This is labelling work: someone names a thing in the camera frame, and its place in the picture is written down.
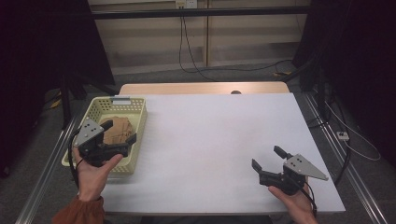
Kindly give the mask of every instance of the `white tabletop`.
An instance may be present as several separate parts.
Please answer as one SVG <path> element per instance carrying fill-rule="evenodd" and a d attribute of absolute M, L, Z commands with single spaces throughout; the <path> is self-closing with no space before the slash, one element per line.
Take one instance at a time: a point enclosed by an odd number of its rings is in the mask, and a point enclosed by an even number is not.
<path fill-rule="evenodd" d="M 300 153 L 330 176 L 291 93 L 146 95 L 135 173 L 109 179 L 107 212 L 253 215 L 286 212 L 251 168 L 282 172 L 273 151 Z M 331 180 L 310 178 L 318 211 L 345 211 Z"/>

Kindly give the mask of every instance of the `brown object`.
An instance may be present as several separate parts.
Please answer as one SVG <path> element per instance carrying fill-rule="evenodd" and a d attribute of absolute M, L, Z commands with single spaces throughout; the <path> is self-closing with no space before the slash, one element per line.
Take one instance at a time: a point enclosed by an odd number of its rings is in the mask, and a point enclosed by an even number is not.
<path fill-rule="evenodd" d="M 94 202 L 83 202 L 76 196 L 69 205 L 52 218 L 52 224 L 103 223 L 105 219 L 103 203 L 102 197 Z"/>
<path fill-rule="evenodd" d="M 131 94 L 231 94 L 240 91 L 252 93 L 287 93 L 284 82 L 192 82 L 192 83 L 143 83 L 125 84 L 120 95 Z"/>
<path fill-rule="evenodd" d="M 103 142 L 108 145 L 125 143 L 125 140 L 132 134 L 131 122 L 128 118 L 112 117 L 102 119 L 100 123 L 103 124 L 111 119 L 113 120 L 113 127 L 105 131 Z"/>

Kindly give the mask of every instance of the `silver metal plate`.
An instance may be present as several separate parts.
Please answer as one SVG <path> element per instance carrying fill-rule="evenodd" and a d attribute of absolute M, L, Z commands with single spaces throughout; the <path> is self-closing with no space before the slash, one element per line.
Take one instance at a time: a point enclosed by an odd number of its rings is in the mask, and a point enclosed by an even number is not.
<path fill-rule="evenodd" d="M 323 174 L 316 166 L 300 154 L 285 161 L 284 165 L 299 175 L 308 175 L 322 180 L 329 179 L 329 177 Z"/>
<path fill-rule="evenodd" d="M 97 124 L 95 121 L 90 118 L 85 118 L 84 122 L 81 125 L 81 129 L 79 130 L 79 134 L 77 136 L 77 140 L 75 141 L 74 146 L 79 147 L 87 141 L 93 139 L 99 133 L 102 133 L 104 129 Z"/>

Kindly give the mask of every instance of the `black cable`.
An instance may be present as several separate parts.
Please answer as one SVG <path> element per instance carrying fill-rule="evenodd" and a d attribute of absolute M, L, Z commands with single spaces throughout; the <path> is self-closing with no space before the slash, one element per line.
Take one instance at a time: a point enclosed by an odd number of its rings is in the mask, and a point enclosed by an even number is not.
<path fill-rule="evenodd" d="M 84 161 L 84 159 L 81 159 L 81 160 L 79 160 L 79 162 L 76 164 L 76 170 L 78 169 L 78 166 L 79 166 L 79 164 L 82 162 L 82 161 Z"/>
<path fill-rule="evenodd" d="M 341 119 L 343 120 L 343 122 L 344 122 L 345 124 L 347 124 L 347 121 L 346 121 L 346 119 L 345 119 L 344 112 L 343 112 L 341 106 L 340 106 L 337 102 L 336 102 L 336 105 L 337 105 L 337 107 L 338 107 L 338 110 L 340 111 Z M 349 136 L 349 139 L 347 140 L 347 144 L 350 145 L 350 135 L 349 135 L 349 130 L 348 130 L 348 129 L 346 129 L 346 133 L 347 133 L 347 135 Z M 346 148 L 346 156 L 345 156 L 345 158 L 344 158 L 344 164 L 343 164 L 343 166 L 342 166 L 342 168 L 341 168 L 340 173 L 338 174 L 337 178 L 336 178 L 335 181 L 334 181 L 334 185 L 335 185 L 335 186 L 337 186 L 337 185 L 340 183 L 341 178 L 342 178 L 342 176 L 343 176 L 343 174 L 344 174 L 344 172 L 345 172 L 347 166 L 349 165 L 351 155 L 352 155 L 352 150 L 351 150 L 349 147 L 347 147 L 347 148 Z"/>
<path fill-rule="evenodd" d="M 74 164 L 73 164 L 73 140 L 74 140 L 75 136 L 78 134 L 79 134 L 79 129 L 73 131 L 72 134 L 70 135 L 69 142 L 67 145 L 67 159 L 69 161 L 70 171 L 72 173 L 73 180 L 76 183 L 77 188 L 78 188 L 79 184 L 78 184 L 77 167 L 75 168 Z"/>
<path fill-rule="evenodd" d="M 301 187 L 293 178 L 289 177 L 288 175 L 285 175 L 285 177 L 289 180 L 289 182 L 291 182 L 291 184 L 293 184 L 295 187 L 297 187 L 303 195 L 305 195 L 305 197 L 309 200 L 309 202 L 312 203 L 312 213 L 313 213 L 314 217 L 317 217 L 318 208 L 317 208 L 317 205 L 315 204 L 314 191 L 311 189 L 311 187 L 308 185 L 308 183 L 306 181 L 304 182 L 310 188 L 310 190 L 312 192 L 312 198 L 304 190 L 304 187 Z"/>
<path fill-rule="evenodd" d="M 276 70 L 277 70 L 277 65 L 278 65 L 278 64 L 284 63 L 284 62 L 291 62 L 291 59 L 286 59 L 286 60 L 281 60 L 281 61 L 278 61 L 278 62 L 276 62 L 276 63 L 270 64 L 270 65 L 267 65 L 267 66 L 264 66 L 264 67 L 251 68 L 251 69 L 243 69 L 243 68 L 206 68 L 206 69 L 198 69 L 197 66 L 196 66 L 196 64 L 195 64 L 195 61 L 194 61 L 194 59 L 193 59 L 193 57 L 192 57 L 191 46 L 190 46 L 190 41 L 189 41 L 189 38 L 188 38 L 188 35 L 187 35 L 187 26 L 186 26 L 186 21 L 185 21 L 184 17 L 182 17 L 182 18 L 180 17 L 180 21 L 181 21 L 181 28 L 180 28 L 180 47 L 179 47 L 179 50 L 178 50 L 178 63 L 179 63 L 179 65 L 180 65 L 180 68 L 181 68 L 184 72 L 186 72 L 186 73 L 199 73 L 199 74 L 200 74 L 201 76 L 203 76 L 204 78 L 207 78 L 207 79 L 212 80 L 212 81 L 216 81 L 216 80 L 214 80 L 214 79 L 212 79 L 212 78 L 210 78 L 210 77 L 205 77 L 201 72 L 204 72 L 204 71 L 240 71 L 240 72 L 254 72 L 254 71 L 259 71 L 259 70 L 267 69 L 267 68 L 270 68 L 270 67 L 273 67 L 273 66 L 275 66 L 275 67 L 276 67 Z M 186 70 L 186 69 L 183 67 L 182 63 L 181 63 L 181 47 L 182 47 L 182 44 L 183 44 L 183 23 L 184 23 L 185 36 L 186 36 L 187 44 L 188 44 L 188 47 L 189 47 L 189 52 L 190 52 L 190 56 L 191 56 L 191 59 L 192 59 L 192 63 L 193 63 L 193 65 L 194 65 L 194 67 L 195 67 L 195 71 L 188 71 L 188 70 Z"/>
<path fill-rule="evenodd" d="M 332 104 L 332 101 L 331 101 L 332 97 L 329 97 L 329 99 L 330 99 L 329 101 L 325 102 L 327 105 L 331 105 Z M 322 118 L 323 121 L 321 123 L 319 123 L 317 125 L 314 125 L 314 126 L 308 126 L 308 128 L 309 129 L 314 129 L 314 128 L 320 127 L 320 126 L 322 126 L 324 124 L 327 124 L 331 118 L 332 118 L 332 112 L 330 111 L 330 109 L 328 109 L 327 110 L 327 116 L 325 118 Z"/>
<path fill-rule="evenodd" d="M 189 71 L 185 70 L 185 69 L 183 68 L 183 66 L 181 65 L 181 46 L 182 46 L 182 43 L 183 43 L 182 41 L 183 41 L 183 23 L 184 23 L 184 34 L 185 34 L 185 36 L 186 36 L 187 45 L 189 46 L 189 53 L 190 53 L 190 56 L 191 56 L 192 64 L 194 65 L 196 71 L 199 73 L 199 75 L 201 75 L 201 77 L 204 77 L 204 78 L 206 78 L 206 79 L 208 79 L 208 80 L 211 80 L 211 81 L 218 82 L 217 80 L 215 80 L 215 79 L 213 79 L 213 78 L 204 76 L 204 75 L 201 73 L 201 71 L 197 68 L 197 66 L 195 65 L 195 61 L 194 61 L 194 58 L 192 57 L 192 53 L 191 53 L 189 37 L 188 37 L 188 35 L 187 35 L 186 20 L 184 19 L 184 17 L 180 17 L 180 22 L 181 22 L 181 30 L 180 30 L 180 49 L 179 49 L 179 51 L 178 51 L 178 62 L 180 63 L 181 69 L 182 69 L 183 71 L 187 72 L 187 73 L 190 73 Z"/>

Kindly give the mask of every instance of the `cable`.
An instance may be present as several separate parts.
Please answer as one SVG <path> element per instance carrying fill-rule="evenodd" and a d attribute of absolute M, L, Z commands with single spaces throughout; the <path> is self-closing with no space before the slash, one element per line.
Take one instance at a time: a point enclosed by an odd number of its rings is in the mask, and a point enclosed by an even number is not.
<path fill-rule="evenodd" d="M 241 71 L 241 72 L 254 72 L 254 71 L 259 71 L 259 70 L 267 69 L 267 68 L 270 68 L 270 67 L 273 67 L 273 66 L 275 66 L 275 67 L 276 67 L 276 70 L 277 70 L 277 66 L 278 66 L 280 63 L 291 62 L 291 59 L 286 59 L 286 60 L 281 60 L 281 61 L 278 61 L 278 62 L 276 62 L 276 63 L 270 64 L 270 65 L 267 65 L 267 66 L 264 66 L 264 67 L 251 68 L 251 69 L 242 69 L 242 68 L 206 68 L 206 69 L 198 69 L 197 66 L 196 66 L 196 64 L 195 64 L 195 61 L 194 61 L 194 59 L 193 59 L 193 57 L 192 57 L 190 41 L 189 41 L 189 37 L 188 37 L 188 35 L 187 35 L 187 25 L 186 25 L 186 21 L 185 21 L 184 17 L 180 17 L 180 21 L 181 21 L 181 27 L 180 27 L 180 46 L 179 46 L 179 50 L 178 50 L 178 62 L 179 62 L 180 68 L 181 68 L 184 72 L 186 72 L 186 73 L 199 73 L 199 74 L 200 74 L 202 77 L 204 77 L 204 78 L 207 78 L 207 79 L 212 80 L 212 81 L 216 81 L 216 80 L 214 80 L 214 79 L 212 79 L 212 78 L 210 78 L 210 77 L 205 77 L 201 72 L 204 72 L 204 71 Z M 181 63 L 181 47 L 182 47 L 182 45 L 183 45 L 183 24 L 184 24 L 184 31 L 185 31 L 185 36 L 186 36 L 186 40 L 187 40 L 187 45 L 188 45 L 188 47 L 189 47 L 189 52 L 190 52 L 191 60 L 192 60 L 192 63 L 193 63 L 193 65 L 194 65 L 195 71 L 188 71 L 188 70 L 186 70 L 186 69 L 183 67 L 182 63 Z"/>
<path fill-rule="evenodd" d="M 213 79 L 213 78 L 204 76 L 204 75 L 201 73 L 201 71 L 197 68 L 197 66 L 195 65 L 195 61 L 194 61 L 194 58 L 192 57 L 192 53 L 191 53 L 189 37 L 188 37 L 188 35 L 187 35 L 186 20 L 184 19 L 184 17 L 180 17 L 180 22 L 181 22 L 181 30 L 180 30 L 180 49 L 179 49 L 179 51 L 178 51 L 178 62 L 180 63 L 181 69 L 182 69 L 183 71 L 189 73 L 189 71 L 185 70 L 185 69 L 183 68 L 183 66 L 181 65 L 181 46 L 182 46 L 182 43 L 183 43 L 183 23 L 184 23 L 184 34 L 185 34 L 185 36 L 186 36 L 187 44 L 188 44 L 188 46 L 189 46 L 189 53 L 190 53 L 190 56 L 191 56 L 192 64 L 194 65 L 196 71 L 201 75 L 201 77 L 204 77 L 204 78 L 209 79 L 209 80 L 211 80 L 211 81 L 218 82 L 217 80 L 215 80 L 215 79 Z"/>
<path fill-rule="evenodd" d="M 341 118 L 343 119 L 343 122 L 344 122 L 345 124 L 347 124 L 347 121 L 346 121 L 345 116 L 344 116 L 343 109 L 341 108 L 341 106 L 338 104 L 338 102 L 337 102 L 335 99 L 334 99 L 334 101 L 335 101 L 335 104 L 336 104 L 337 107 L 338 107 L 338 110 L 339 110 L 340 113 L 341 113 Z M 341 129 L 342 131 L 344 131 L 344 127 L 341 125 L 340 120 L 337 120 L 337 123 L 338 123 L 338 126 L 340 127 L 340 129 Z M 350 136 L 350 135 L 349 135 L 349 130 L 348 130 L 348 129 L 346 129 L 346 133 L 347 133 L 348 136 Z M 350 150 L 349 147 L 347 147 L 347 148 L 346 148 L 346 156 L 344 157 L 344 164 L 343 164 L 343 166 L 342 166 L 342 168 L 341 168 L 340 173 L 338 174 L 337 178 L 336 178 L 335 181 L 334 181 L 334 185 L 335 185 L 335 186 L 338 186 L 339 182 L 341 181 L 341 178 L 342 178 L 342 176 L 343 176 L 343 174 L 344 174 L 344 172 L 345 172 L 347 166 L 349 165 L 351 155 L 352 155 L 352 151 Z"/>
<path fill-rule="evenodd" d="M 352 131 L 353 133 L 355 133 L 357 136 L 359 136 L 361 139 L 363 139 L 366 143 L 368 143 L 371 147 L 373 147 L 375 149 L 375 151 L 378 152 L 378 159 L 375 159 L 376 161 L 378 161 L 379 159 L 381 159 L 381 154 L 379 153 L 378 149 L 366 138 L 364 138 L 363 136 L 361 136 L 359 133 L 357 133 L 355 130 L 353 130 L 352 128 L 350 128 L 349 126 L 347 126 L 340 118 L 338 118 L 338 116 L 334 113 L 334 111 L 330 108 L 330 106 L 327 104 L 327 102 L 325 102 L 325 104 L 327 105 L 327 107 L 329 107 L 329 109 L 332 111 L 332 113 L 335 115 L 335 117 L 345 126 L 347 127 L 350 131 Z"/>
<path fill-rule="evenodd" d="M 73 164 L 73 140 L 75 138 L 76 135 L 79 134 L 79 129 L 75 130 L 72 132 L 72 134 L 70 135 L 69 138 L 69 142 L 68 142 L 68 146 L 67 146 L 67 159 L 69 161 L 69 166 L 70 166 L 70 171 L 72 173 L 73 176 L 73 180 L 75 181 L 77 188 L 79 187 L 79 183 L 78 183 L 78 172 L 77 172 L 77 167 L 74 167 Z"/>
<path fill-rule="evenodd" d="M 366 158 L 367 160 L 370 160 L 370 161 L 379 161 L 379 160 L 381 159 L 381 154 L 380 154 L 379 152 L 378 152 L 378 158 L 373 159 L 373 158 L 367 157 L 367 156 L 365 156 L 365 155 L 359 153 L 356 149 L 354 149 L 354 148 L 352 148 L 350 145 L 348 145 L 348 144 L 347 144 L 347 141 L 344 141 L 344 143 L 346 144 L 346 146 L 347 146 L 349 149 L 351 149 L 352 151 L 354 151 L 354 152 L 357 153 L 358 155 L 360 155 L 360 156 Z"/>
<path fill-rule="evenodd" d="M 329 120 L 331 119 L 331 117 L 332 117 L 332 113 L 327 113 L 328 115 L 326 115 L 326 117 L 325 118 L 323 118 L 323 121 L 320 123 L 320 124 L 317 124 L 317 125 L 314 125 L 314 126 L 308 126 L 308 128 L 309 129 L 314 129 L 314 128 L 317 128 L 317 127 L 320 127 L 320 126 L 322 126 L 322 125 L 324 125 L 324 124 L 328 124 L 328 122 L 329 122 Z"/>
<path fill-rule="evenodd" d="M 294 0 L 294 5 L 297 7 L 297 0 Z M 295 17 L 296 17 L 298 29 L 299 29 L 299 31 L 300 31 L 300 35 L 302 35 L 302 34 L 303 34 L 303 31 L 301 30 L 300 23 L 298 22 L 298 14 L 296 14 Z"/>
<path fill-rule="evenodd" d="M 295 187 L 297 187 L 300 192 L 305 195 L 305 197 L 309 200 L 309 202 L 312 203 L 312 213 L 314 215 L 314 217 L 317 216 L 317 205 L 315 204 L 315 196 L 314 196 L 314 191 L 311 189 L 311 186 L 308 185 L 308 183 L 305 181 L 304 183 L 310 188 L 311 192 L 312 192 L 312 198 L 311 196 L 309 196 L 309 194 L 304 190 L 303 187 L 300 187 L 300 185 L 291 177 L 289 177 L 288 175 L 285 175 L 285 178 L 287 178 L 289 180 L 289 182 L 291 182 Z"/>

